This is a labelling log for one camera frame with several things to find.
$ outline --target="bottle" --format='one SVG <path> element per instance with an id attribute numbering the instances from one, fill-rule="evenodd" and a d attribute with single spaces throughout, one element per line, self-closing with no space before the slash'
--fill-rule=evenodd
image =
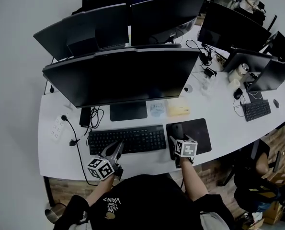
<path id="1" fill-rule="evenodd" d="M 249 66 L 246 63 L 241 63 L 235 70 L 230 72 L 228 76 L 229 82 L 233 82 L 234 79 L 240 81 L 248 71 Z"/>

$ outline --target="black t-shirt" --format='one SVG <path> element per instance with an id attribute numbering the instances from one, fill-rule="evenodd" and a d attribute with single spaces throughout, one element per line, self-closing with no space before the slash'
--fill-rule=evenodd
<path id="1" fill-rule="evenodd" d="M 233 225 L 233 216 L 220 195 L 205 195 L 193 202 L 179 186 L 165 176 L 139 175 L 124 180 L 105 193 L 94 205 L 75 195 L 54 230 L 67 230 L 88 213 L 97 229 L 172 229 L 202 230 L 200 212 L 216 212 Z"/>

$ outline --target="power outlet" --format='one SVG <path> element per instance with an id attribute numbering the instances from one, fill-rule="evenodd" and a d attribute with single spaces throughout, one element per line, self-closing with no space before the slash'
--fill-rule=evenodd
<path id="1" fill-rule="evenodd" d="M 61 136 L 61 133 L 64 129 L 65 126 L 65 122 L 61 119 L 62 115 L 66 115 L 67 118 L 69 118 L 69 113 L 66 114 L 59 114 L 55 120 L 55 123 L 53 125 L 53 128 L 51 130 L 50 136 L 54 141 L 58 141 L 59 137 Z"/>

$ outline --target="person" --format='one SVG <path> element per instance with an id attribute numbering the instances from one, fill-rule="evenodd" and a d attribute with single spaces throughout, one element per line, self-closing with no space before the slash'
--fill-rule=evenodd
<path id="1" fill-rule="evenodd" d="M 112 189 L 111 175 L 86 199 L 74 195 L 54 230 L 234 229 L 221 196 L 208 194 L 189 159 L 180 165 L 186 193 L 169 174 L 138 175 Z"/>
<path id="2" fill-rule="evenodd" d="M 239 9 L 245 10 L 251 14 L 253 14 L 254 10 L 257 10 L 257 5 L 259 4 L 260 0 L 242 0 L 239 3 Z"/>

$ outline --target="white shirt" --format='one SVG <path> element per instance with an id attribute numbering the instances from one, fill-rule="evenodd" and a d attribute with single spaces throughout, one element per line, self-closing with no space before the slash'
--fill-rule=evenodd
<path id="1" fill-rule="evenodd" d="M 258 5 L 260 0 L 250 0 L 251 3 Z M 251 9 L 251 6 L 246 2 L 246 0 L 242 0 L 239 4 L 239 7 L 242 9 L 248 11 L 249 13 L 253 13 L 253 10 Z"/>

